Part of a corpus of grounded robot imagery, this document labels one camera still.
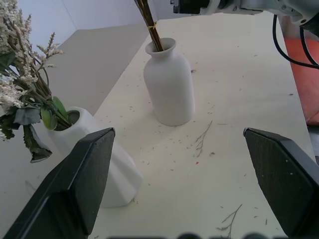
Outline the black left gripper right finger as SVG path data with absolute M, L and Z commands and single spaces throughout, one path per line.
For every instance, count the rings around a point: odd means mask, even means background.
M 319 238 L 319 165 L 293 140 L 254 128 L 243 132 L 264 197 L 290 238 Z

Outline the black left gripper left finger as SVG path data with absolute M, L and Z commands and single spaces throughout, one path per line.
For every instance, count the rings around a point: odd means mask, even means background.
M 106 188 L 115 130 L 80 139 L 42 181 L 3 239 L 87 239 Z

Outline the brown-stemmed flower bouquet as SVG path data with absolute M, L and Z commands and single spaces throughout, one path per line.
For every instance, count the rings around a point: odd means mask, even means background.
M 156 29 L 157 22 L 153 20 L 148 0 L 134 0 L 134 2 L 144 19 L 155 49 L 157 52 L 164 51 L 163 44 Z

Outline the dry flower twig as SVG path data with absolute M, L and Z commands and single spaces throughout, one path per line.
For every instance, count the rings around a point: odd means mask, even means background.
M 208 124 L 207 129 L 195 141 L 195 143 L 197 143 L 197 145 L 195 147 L 196 157 L 199 157 L 203 153 L 204 140 L 205 140 L 206 134 L 209 131 L 211 125 L 212 125 L 212 121 Z
M 223 221 L 222 223 L 225 223 L 227 221 L 229 221 L 229 224 L 227 226 L 222 226 L 222 227 L 216 227 L 216 229 L 220 232 L 227 232 L 227 236 L 221 236 L 222 239 L 232 239 L 232 227 L 233 227 L 233 223 L 234 220 L 236 218 L 236 215 L 238 213 L 238 211 L 240 210 L 240 208 L 242 207 L 243 204 L 241 204 L 235 211 L 233 211 L 231 214 L 229 214 Z

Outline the white flower bouquet green leaves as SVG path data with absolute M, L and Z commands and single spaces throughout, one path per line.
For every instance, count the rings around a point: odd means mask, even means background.
M 0 0 L 0 138 L 15 137 L 23 129 L 23 142 L 31 162 L 46 160 L 52 151 L 38 137 L 34 124 L 47 130 L 68 129 L 72 122 L 63 103 L 49 87 L 48 60 L 63 54 L 52 33 L 46 46 L 30 41 L 31 16 L 23 17 L 17 0 Z

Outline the white faceted vase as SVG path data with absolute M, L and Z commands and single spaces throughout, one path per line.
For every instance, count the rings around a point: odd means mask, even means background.
M 72 127 L 65 130 L 49 130 L 47 133 L 61 156 L 66 157 L 75 144 L 86 135 L 100 131 L 102 125 L 85 109 L 67 109 Z M 116 142 L 113 143 L 111 161 L 102 208 L 122 207 L 129 204 L 143 182 L 143 175 L 137 169 L 130 155 Z

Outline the white bottle-shaped vase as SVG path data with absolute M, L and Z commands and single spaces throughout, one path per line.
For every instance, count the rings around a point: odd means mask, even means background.
M 144 82 L 156 119 L 167 126 L 180 126 L 189 122 L 195 112 L 191 67 L 175 51 L 173 38 L 162 38 L 161 42 L 161 52 L 157 52 L 153 43 L 145 47 L 151 58 L 144 67 Z

